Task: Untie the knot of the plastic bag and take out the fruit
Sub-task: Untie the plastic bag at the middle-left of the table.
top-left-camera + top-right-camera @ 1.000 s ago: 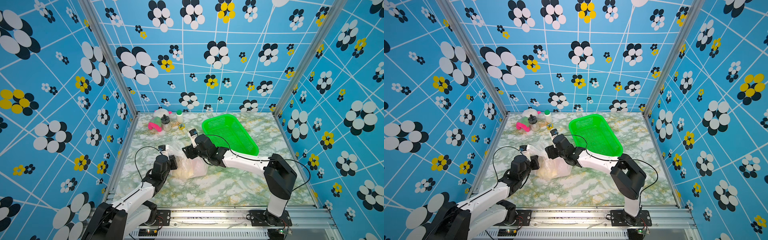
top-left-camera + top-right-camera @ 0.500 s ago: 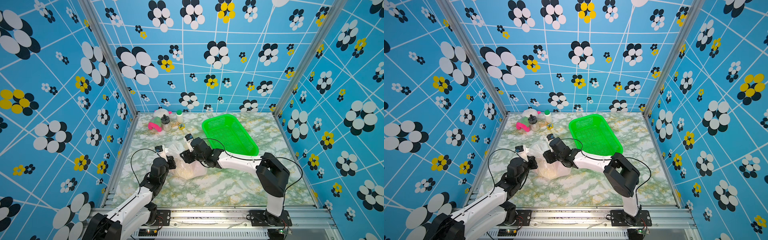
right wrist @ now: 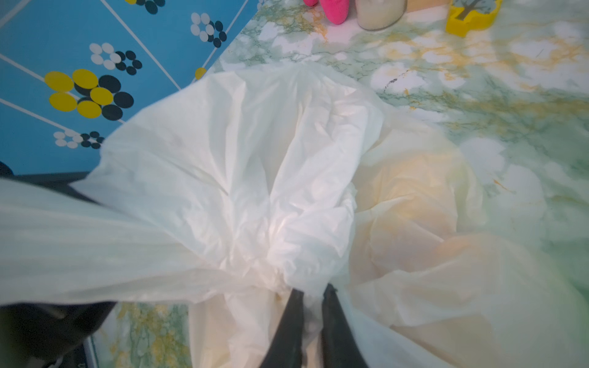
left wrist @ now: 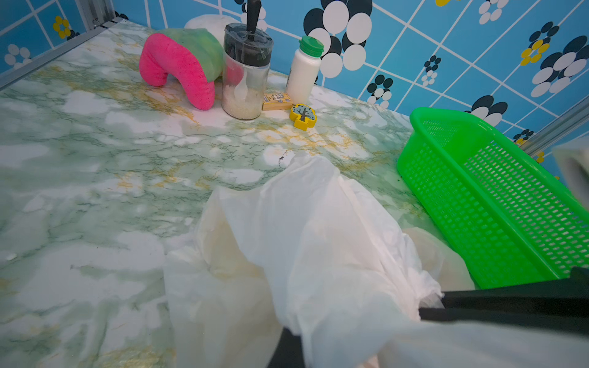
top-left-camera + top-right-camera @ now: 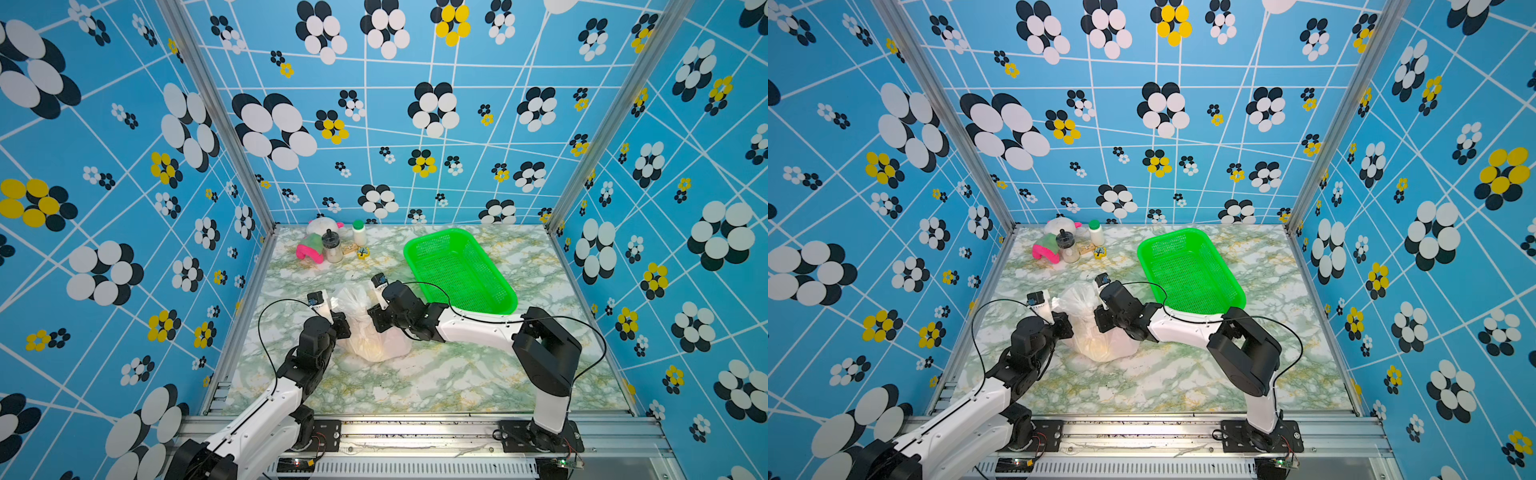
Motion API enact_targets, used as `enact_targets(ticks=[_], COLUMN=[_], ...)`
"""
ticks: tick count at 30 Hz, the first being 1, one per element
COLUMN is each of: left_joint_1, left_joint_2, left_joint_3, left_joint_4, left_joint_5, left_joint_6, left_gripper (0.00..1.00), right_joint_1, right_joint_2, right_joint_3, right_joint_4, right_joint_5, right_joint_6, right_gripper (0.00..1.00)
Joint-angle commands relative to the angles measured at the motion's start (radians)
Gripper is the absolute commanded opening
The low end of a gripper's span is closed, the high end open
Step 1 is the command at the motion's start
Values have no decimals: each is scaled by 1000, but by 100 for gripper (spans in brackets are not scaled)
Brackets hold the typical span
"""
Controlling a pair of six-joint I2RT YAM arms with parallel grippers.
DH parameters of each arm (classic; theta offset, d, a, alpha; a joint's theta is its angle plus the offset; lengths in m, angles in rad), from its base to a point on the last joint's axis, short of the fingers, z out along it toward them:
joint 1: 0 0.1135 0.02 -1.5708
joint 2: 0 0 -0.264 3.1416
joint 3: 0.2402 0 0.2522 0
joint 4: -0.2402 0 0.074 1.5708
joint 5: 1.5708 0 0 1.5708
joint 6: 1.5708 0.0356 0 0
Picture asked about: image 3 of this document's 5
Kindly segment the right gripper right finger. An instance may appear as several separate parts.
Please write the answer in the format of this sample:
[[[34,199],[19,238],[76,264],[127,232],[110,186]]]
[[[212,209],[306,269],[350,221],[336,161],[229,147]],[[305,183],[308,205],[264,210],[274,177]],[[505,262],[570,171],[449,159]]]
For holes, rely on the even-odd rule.
[[[321,331],[323,367],[368,368],[337,297],[337,289],[332,284],[328,284],[325,289],[321,312],[323,317]]]

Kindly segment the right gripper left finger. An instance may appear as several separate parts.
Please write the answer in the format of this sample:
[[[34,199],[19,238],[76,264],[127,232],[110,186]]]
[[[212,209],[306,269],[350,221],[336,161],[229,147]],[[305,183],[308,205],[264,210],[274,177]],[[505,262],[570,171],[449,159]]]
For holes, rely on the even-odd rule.
[[[260,368],[301,368],[304,293],[293,289]]]

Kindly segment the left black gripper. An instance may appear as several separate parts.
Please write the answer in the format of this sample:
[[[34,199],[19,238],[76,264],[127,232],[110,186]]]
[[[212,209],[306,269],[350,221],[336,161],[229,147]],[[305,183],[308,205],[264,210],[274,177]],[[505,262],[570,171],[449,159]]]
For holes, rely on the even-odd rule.
[[[70,184],[87,173],[16,176],[1,161],[1,179],[34,185],[66,198],[97,204]],[[9,251],[15,248],[6,230],[1,230],[1,271],[15,264]],[[93,347],[86,340],[113,311],[117,302],[52,305],[1,301],[1,367],[97,367]]]

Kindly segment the translucent white plastic bag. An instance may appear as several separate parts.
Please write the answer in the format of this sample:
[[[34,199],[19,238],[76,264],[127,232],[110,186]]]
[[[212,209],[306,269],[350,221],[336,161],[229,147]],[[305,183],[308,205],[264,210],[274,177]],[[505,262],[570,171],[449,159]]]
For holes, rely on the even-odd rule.
[[[262,363],[293,289],[318,352],[337,289],[370,367],[586,367],[588,305],[483,231],[440,132],[318,64],[217,73],[147,107],[74,190],[1,181],[1,301],[188,303],[193,360]]]

